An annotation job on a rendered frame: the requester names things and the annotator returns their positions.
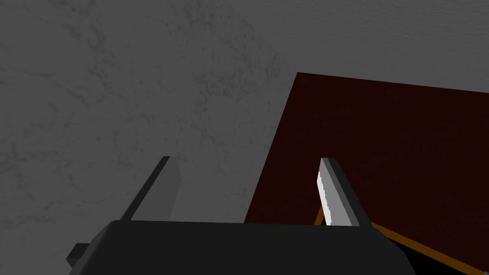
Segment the dark red door leaf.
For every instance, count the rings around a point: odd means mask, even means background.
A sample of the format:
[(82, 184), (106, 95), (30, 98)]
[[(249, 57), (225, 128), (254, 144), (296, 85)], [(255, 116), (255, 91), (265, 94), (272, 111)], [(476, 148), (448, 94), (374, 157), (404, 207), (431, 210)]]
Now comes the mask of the dark red door leaf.
[(244, 221), (312, 224), (321, 158), (373, 223), (489, 272), (489, 93), (298, 73)]

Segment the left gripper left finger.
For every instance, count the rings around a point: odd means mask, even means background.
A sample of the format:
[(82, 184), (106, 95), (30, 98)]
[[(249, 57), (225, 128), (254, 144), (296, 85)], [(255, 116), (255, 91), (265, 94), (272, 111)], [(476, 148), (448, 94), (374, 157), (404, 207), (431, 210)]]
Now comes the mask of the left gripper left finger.
[(164, 156), (120, 218), (122, 221), (169, 221), (180, 187), (174, 157)]

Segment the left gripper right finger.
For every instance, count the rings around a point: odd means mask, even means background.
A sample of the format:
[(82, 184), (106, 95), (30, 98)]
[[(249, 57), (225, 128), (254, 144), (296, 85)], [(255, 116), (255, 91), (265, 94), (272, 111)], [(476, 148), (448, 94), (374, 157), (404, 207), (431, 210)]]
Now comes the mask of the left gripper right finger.
[(327, 226), (372, 227), (368, 215), (336, 159), (320, 160), (317, 188), (322, 208), (320, 212)]

